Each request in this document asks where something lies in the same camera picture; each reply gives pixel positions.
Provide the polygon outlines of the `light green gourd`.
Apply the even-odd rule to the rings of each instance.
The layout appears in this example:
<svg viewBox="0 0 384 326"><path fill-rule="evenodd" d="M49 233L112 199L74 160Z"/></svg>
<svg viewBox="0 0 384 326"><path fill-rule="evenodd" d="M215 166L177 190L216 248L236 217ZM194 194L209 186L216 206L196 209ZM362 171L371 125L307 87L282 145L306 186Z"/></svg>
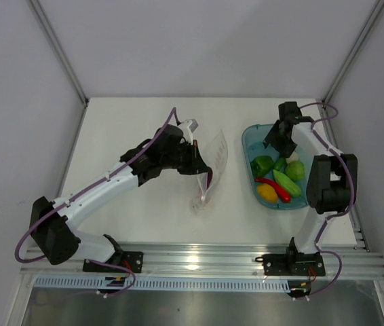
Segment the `light green gourd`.
<svg viewBox="0 0 384 326"><path fill-rule="evenodd" d="M273 170L273 178L291 197L298 198L302 195L302 189L284 173Z"/></svg>

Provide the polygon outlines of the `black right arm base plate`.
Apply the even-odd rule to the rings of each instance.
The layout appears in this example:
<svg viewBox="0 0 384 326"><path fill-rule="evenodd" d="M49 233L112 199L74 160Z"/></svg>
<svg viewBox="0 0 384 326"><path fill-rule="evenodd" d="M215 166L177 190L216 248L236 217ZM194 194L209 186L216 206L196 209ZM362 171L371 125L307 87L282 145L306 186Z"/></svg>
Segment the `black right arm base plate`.
<svg viewBox="0 0 384 326"><path fill-rule="evenodd" d="M326 270L319 253L265 254L254 258L261 263L266 276L325 276Z"/></svg>

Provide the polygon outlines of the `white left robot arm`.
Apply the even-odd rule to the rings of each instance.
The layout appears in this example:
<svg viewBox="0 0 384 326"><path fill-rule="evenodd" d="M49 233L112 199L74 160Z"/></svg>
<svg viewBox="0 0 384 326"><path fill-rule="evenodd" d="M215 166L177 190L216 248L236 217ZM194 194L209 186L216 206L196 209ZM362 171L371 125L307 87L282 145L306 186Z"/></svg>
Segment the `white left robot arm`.
<svg viewBox="0 0 384 326"><path fill-rule="evenodd" d="M107 234L81 232L79 226L110 200L157 178L163 170L173 169L181 175L210 172L193 138L197 126L195 120L168 124L158 129L153 139L128 150L99 180L76 194L53 201L38 198L33 203L30 227L43 257L52 265L69 259L98 261L106 271L116 271L123 256L119 243Z"/></svg>

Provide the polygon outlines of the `purple white eggplant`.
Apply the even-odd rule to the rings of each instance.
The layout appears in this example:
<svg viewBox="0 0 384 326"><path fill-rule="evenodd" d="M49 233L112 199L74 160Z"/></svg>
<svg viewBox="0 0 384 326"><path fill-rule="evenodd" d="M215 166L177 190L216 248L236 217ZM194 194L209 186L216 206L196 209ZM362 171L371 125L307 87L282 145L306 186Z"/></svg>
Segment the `purple white eggplant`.
<svg viewBox="0 0 384 326"><path fill-rule="evenodd" d="M206 173L197 176L197 192L193 198L193 206L203 209L210 202L210 188L212 185L213 171L209 168Z"/></svg>

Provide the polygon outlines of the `red chili pepper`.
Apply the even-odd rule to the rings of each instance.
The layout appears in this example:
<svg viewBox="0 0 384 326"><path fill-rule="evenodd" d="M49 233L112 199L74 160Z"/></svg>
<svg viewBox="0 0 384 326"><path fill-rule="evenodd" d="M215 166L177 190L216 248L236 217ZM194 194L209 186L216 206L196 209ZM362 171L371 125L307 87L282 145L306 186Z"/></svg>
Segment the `red chili pepper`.
<svg viewBox="0 0 384 326"><path fill-rule="evenodd" d="M257 183L257 186L262 183L266 183L272 186L278 195L278 202L282 202L284 204L288 204L291 202L292 200L291 196L282 187L280 187L275 181L272 181L266 178L257 178L254 181Z"/></svg>

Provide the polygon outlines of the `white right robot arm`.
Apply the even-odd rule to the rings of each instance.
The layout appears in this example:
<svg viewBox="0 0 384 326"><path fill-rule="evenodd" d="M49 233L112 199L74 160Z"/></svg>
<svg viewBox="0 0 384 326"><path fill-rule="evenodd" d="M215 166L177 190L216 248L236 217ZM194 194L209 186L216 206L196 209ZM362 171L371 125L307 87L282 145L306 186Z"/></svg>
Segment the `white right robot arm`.
<svg viewBox="0 0 384 326"><path fill-rule="evenodd" d="M306 188L309 210L293 238L296 251L284 258L286 269L300 274L309 266L306 254L320 251L320 239L328 224L350 212L356 199L358 159L323 139L315 130L323 119L304 116L296 102L278 105L278 114L263 145L272 146L284 158L299 146L312 158Z"/></svg>

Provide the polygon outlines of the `dark green cucumber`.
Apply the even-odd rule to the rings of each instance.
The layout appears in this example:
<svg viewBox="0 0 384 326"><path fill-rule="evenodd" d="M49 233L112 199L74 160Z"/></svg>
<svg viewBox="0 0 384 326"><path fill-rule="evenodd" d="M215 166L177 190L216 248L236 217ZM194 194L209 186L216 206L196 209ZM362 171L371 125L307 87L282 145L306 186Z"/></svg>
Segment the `dark green cucumber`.
<svg viewBox="0 0 384 326"><path fill-rule="evenodd" d="M277 170L277 171L280 171L284 167L285 164L286 164L286 159L284 157L279 157L276 160L276 162L275 162L275 164L273 166L273 169Z"/></svg>

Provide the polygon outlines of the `clear zip top bag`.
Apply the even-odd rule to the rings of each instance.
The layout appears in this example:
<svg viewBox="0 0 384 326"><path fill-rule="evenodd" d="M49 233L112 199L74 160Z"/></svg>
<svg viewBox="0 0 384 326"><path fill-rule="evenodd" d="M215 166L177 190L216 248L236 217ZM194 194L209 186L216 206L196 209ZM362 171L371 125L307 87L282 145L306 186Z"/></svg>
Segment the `clear zip top bag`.
<svg viewBox="0 0 384 326"><path fill-rule="evenodd" d="M218 185L226 169L228 160L228 147L222 129L220 129L216 136L204 147L202 158L213 171L212 185L210 188L210 202L203 209L196 209L193 206L193 198L197 192L196 176L194 192L190 201L191 211L194 215L202 215L204 211L208 211L212 207L213 198L217 192Z"/></svg>

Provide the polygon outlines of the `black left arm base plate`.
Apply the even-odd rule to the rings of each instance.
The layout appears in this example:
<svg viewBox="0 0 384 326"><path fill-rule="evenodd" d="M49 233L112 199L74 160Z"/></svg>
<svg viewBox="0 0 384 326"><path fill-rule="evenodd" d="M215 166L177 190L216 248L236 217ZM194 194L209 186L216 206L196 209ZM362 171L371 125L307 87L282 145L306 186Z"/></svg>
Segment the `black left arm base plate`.
<svg viewBox="0 0 384 326"><path fill-rule="evenodd" d="M114 253L107 262L97 264L86 259L83 263L82 270L84 272L97 273L120 273L125 272L124 269L130 270L135 274L142 272L144 262L144 253L140 251L122 251Z"/></svg>

